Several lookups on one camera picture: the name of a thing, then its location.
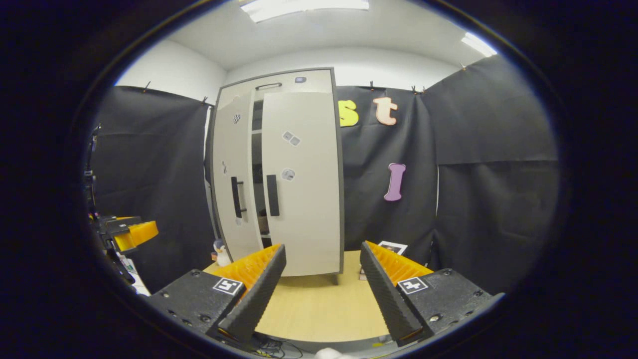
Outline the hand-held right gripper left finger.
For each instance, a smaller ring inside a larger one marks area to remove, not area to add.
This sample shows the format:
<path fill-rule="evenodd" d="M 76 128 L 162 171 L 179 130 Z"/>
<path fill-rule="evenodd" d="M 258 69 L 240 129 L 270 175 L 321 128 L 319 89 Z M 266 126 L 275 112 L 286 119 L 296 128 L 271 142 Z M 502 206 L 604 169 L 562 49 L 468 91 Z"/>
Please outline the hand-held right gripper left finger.
<path fill-rule="evenodd" d="M 149 303 L 194 332 L 249 345 L 286 265 L 285 245 L 272 245 L 212 274 L 191 270 Z"/>

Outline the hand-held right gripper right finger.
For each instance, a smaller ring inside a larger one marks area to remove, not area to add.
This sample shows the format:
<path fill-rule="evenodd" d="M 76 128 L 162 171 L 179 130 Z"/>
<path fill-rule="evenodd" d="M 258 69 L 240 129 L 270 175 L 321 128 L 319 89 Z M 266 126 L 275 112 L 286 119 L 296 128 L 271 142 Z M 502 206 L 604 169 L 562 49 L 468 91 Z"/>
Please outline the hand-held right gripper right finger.
<path fill-rule="evenodd" d="M 360 264 L 389 335 L 399 347 L 437 340 L 490 311 L 490 294 L 451 268 L 433 271 L 366 241 Z"/>

